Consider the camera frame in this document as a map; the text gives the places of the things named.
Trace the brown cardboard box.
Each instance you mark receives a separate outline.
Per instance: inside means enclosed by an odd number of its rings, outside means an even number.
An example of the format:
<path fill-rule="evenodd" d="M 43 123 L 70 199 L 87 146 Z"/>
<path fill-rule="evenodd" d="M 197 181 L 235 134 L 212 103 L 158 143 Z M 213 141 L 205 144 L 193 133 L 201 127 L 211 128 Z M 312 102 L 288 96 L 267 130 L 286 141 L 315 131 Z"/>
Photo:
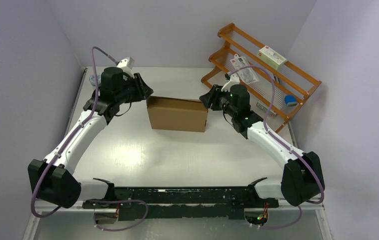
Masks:
<path fill-rule="evenodd" d="M 146 109 L 154 130 L 199 133 L 206 130 L 208 109 L 200 100 L 150 96 Z"/>

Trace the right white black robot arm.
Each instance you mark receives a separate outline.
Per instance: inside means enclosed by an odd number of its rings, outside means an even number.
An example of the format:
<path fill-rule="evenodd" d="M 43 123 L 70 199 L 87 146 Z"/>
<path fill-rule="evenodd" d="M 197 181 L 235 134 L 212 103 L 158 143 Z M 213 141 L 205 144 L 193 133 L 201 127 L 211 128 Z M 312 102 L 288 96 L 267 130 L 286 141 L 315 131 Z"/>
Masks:
<path fill-rule="evenodd" d="M 324 201 L 325 181 L 319 156 L 291 145 L 273 131 L 265 119 L 251 109 L 245 85 L 236 84 L 229 91 L 222 91 L 222 87 L 215 84 L 199 99 L 205 108 L 229 115 L 234 130 L 265 150 L 282 169 L 280 180 L 264 178 L 254 183 L 254 189 L 247 194 L 251 206 L 260 207 L 266 199 L 283 199 L 295 207 L 305 202 L 321 204 Z"/>

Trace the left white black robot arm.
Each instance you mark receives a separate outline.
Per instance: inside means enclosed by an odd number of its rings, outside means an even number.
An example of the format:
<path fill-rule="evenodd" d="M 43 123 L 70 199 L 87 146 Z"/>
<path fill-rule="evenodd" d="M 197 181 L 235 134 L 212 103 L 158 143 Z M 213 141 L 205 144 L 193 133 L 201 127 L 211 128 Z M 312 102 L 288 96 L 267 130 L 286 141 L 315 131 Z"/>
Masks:
<path fill-rule="evenodd" d="M 107 67 L 101 85 L 85 103 L 69 133 L 43 160 L 28 165 L 32 199 L 70 208 L 77 201 L 95 199 L 103 208 L 116 201 L 114 184 L 99 178 L 77 180 L 75 169 L 96 136 L 117 117 L 122 104 L 145 101 L 153 90 L 139 73 L 120 67 Z"/>

